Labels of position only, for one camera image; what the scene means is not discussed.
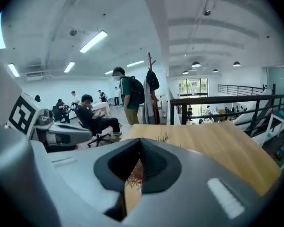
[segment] white desk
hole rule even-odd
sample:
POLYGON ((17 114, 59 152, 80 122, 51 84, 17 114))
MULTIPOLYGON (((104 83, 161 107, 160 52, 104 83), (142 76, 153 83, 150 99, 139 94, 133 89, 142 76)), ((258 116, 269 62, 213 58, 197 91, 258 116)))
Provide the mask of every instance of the white desk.
MULTIPOLYGON (((93 106, 92 111, 102 110, 105 115, 109 116, 109 105, 108 102, 100 102, 100 103, 93 103, 91 104, 93 106)), ((76 114, 74 111, 70 111, 69 113, 70 119, 76 118, 76 114)))

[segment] man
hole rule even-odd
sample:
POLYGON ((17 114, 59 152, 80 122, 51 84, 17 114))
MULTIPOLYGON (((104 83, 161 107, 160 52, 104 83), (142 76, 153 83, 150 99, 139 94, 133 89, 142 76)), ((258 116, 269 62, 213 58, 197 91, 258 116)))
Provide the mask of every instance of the man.
POLYGON ((58 114, 61 118, 63 117, 63 118, 65 119, 65 122, 66 122, 66 123, 71 123, 70 118, 69 118, 69 116, 68 116, 68 113, 66 112, 66 106, 65 106, 65 104, 62 102, 62 99, 59 98, 59 100, 58 100, 56 106, 57 106, 57 109, 58 109, 57 114, 58 114))
POLYGON ((205 111, 205 114, 204 114, 204 115, 208 115, 208 114, 209 114, 209 112, 210 112, 210 110, 209 110, 209 105, 207 105, 207 109, 206 109, 206 111, 205 111))
POLYGON ((101 102, 107 102, 105 93, 101 92, 101 90, 98 90, 98 92, 100 93, 99 98, 100 98, 101 102))
POLYGON ((119 87, 121 92, 121 99, 124 104, 124 111, 127 121, 130 125, 139 123, 138 121, 138 109, 139 104, 134 102, 131 98, 131 85, 129 78, 125 76, 125 71, 121 67, 116 67, 113 70, 114 81, 119 81, 119 87))
POLYGON ((115 106, 119 105, 119 90, 115 87, 115 106))
POLYGON ((76 92, 72 91, 71 94, 73 95, 74 99, 72 100, 73 103, 79 105, 80 100, 78 99, 78 97, 76 96, 76 92))
POLYGON ((120 132, 119 121, 117 118, 104 119, 101 118, 104 114, 101 111, 96 113, 90 110, 93 98, 91 95, 84 94, 81 99, 81 106, 78 107, 78 113, 82 119, 88 124, 91 130, 104 130, 108 126, 113 128, 113 135, 119 136, 120 132))
POLYGON ((193 108, 192 108, 192 107, 189 107, 189 108, 188 108, 187 116, 188 116, 188 117, 193 116, 193 108))

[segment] white robot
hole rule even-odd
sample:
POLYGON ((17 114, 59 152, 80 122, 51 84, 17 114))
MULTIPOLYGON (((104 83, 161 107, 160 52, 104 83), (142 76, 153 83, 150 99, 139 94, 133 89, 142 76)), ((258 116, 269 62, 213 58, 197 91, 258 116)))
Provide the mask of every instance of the white robot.
POLYGON ((0 125, 5 124, 30 140, 42 142, 47 151, 75 149, 77 144, 92 138, 87 129, 54 122, 49 110, 24 93, 0 64, 0 125))

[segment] black office chair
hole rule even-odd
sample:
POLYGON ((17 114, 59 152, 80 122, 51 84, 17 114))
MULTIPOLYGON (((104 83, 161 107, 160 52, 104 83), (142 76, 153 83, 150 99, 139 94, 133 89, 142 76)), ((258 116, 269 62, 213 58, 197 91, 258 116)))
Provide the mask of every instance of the black office chair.
POLYGON ((65 123, 65 120, 62 121, 64 117, 61 114, 59 114, 59 109, 57 108, 56 105, 53 106, 52 112, 53 112, 53 120, 55 122, 65 123))
POLYGON ((102 133, 102 130, 97 125, 95 125, 94 129, 91 129, 89 127, 89 125, 86 123, 86 121, 81 117, 80 113, 78 112, 78 109, 74 109, 74 112, 75 112, 76 116, 78 117, 78 119, 81 121, 81 123, 82 123, 81 126, 85 129, 90 130, 92 135, 96 137, 94 140, 92 140, 90 143, 87 144, 89 147, 91 147, 90 145, 95 143, 95 142, 97 142, 96 147, 99 146, 99 143, 101 141, 113 143, 113 141, 107 140, 107 139, 104 138, 107 135, 110 136, 110 134, 100 135, 102 133))

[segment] security camera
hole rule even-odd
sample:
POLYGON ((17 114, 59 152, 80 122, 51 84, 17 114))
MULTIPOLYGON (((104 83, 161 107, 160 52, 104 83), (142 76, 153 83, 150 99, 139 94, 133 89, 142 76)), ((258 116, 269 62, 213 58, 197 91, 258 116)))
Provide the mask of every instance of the security camera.
POLYGON ((205 16, 209 16, 210 13, 211 13, 210 10, 204 10, 204 15, 205 15, 205 16))

